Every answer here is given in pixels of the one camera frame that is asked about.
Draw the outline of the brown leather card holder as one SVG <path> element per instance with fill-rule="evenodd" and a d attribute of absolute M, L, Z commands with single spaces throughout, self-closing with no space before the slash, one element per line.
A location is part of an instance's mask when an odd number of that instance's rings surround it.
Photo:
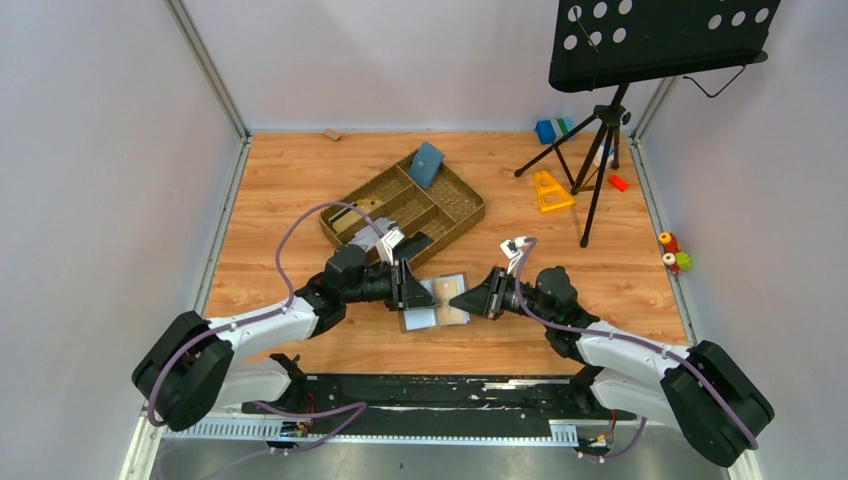
<path fill-rule="evenodd" d="M 403 333 L 460 326 L 470 322 L 470 313 L 449 304 L 468 289 L 464 272 L 422 279 L 421 283 L 436 298 L 437 304 L 435 307 L 402 311 L 399 324 Z"/>

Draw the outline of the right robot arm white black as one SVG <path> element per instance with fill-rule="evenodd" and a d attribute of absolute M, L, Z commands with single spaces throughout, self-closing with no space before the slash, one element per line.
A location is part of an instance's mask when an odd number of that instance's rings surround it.
<path fill-rule="evenodd" d="M 541 318 L 551 348 L 583 364 L 575 379 L 590 405 L 672 427 L 715 465 L 732 466 L 775 418 L 771 403 L 720 345 L 668 345 L 624 332 L 579 305 L 561 266 L 542 270 L 533 284 L 495 267 L 449 303 L 489 319 L 506 311 Z"/>

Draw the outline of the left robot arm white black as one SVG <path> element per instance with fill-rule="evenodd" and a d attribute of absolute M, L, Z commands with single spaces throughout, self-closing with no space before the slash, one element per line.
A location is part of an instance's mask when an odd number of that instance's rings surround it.
<path fill-rule="evenodd" d="M 390 311 L 440 304 L 405 259 L 371 265 L 359 246 L 342 246 L 289 299 L 230 317 L 179 314 L 131 381 L 148 402 L 152 424 L 173 431 L 192 427 L 214 409 L 282 400 L 303 372 L 281 354 L 256 363 L 249 357 L 326 333 L 345 318 L 348 305 L 364 302 L 381 302 Z"/>

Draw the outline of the woven divided basket tray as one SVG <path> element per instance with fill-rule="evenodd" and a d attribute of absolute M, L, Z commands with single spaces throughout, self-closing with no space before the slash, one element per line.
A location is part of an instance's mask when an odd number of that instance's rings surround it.
<path fill-rule="evenodd" d="M 446 163 L 429 189 L 419 187 L 408 175 L 415 153 L 412 151 L 341 199 L 351 205 L 376 195 L 383 204 L 367 214 L 369 218 L 388 217 L 397 223 L 405 238 L 418 231 L 431 237 L 433 243 L 409 263 L 413 269 L 456 241 L 486 214 L 483 197 Z"/>

